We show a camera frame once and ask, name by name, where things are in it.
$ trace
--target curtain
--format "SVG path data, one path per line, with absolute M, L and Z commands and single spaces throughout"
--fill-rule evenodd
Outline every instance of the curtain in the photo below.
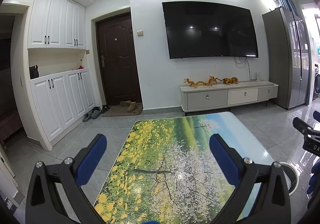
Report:
M 293 0 L 278 0 L 279 3 L 280 3 L 280 6 L 290 10 L 293 14 L 297 15 L 297 9 L 294 5 L 294 2 Z

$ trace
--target front door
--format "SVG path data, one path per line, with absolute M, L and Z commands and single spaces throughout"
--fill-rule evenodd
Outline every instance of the front door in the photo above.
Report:
M 97 44 L 107 104 L 142 102 L 131 14 L 98 22 Z

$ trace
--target gray slipper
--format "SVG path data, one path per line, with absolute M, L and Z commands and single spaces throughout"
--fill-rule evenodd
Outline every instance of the gray slipper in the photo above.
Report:
M 92 118 L 92 119 L 97 119 L 97 118 L 99 117 L 99 115 L 101 115 L 101 111 L 95 110 L 95 111 L 93 112 L 93 114 L 91 115 L 91 118 Z
M 84 115 L 82 121 L 83 121 L 83 122 L 88 122 L 88 121 L 91 119 L 92 114 L 93 114 L 92 112 L 86 113 L 86 114 Z

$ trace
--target black flat screen tv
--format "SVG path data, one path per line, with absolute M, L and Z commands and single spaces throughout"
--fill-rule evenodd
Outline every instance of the black flat screen tv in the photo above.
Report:
M 162 7 L 171 59 L 258 57 L 250 10 L 198 1 L 163 2 Z

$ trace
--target brown boot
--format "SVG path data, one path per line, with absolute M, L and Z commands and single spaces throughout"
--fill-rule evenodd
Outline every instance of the brown boot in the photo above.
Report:
M 130 101 L 130 100 L 128 100 L 128 101 L 121 101 L 121 102 L 120 102 L 120 106 L 130 106 L 130 104 L 131 104 L 131 101 Z
M 132 112 L 132 111 L 135 111 L 135 109 L 137 109 L 137 107 L 138 107 L 138 106 L 137 106 L 137 104 L 136 104 L 135 102 L 131 102 L 131 104 L 130 104 L 128 110 L 127 110 L 127 112 L 130 113 L 130 112 Z

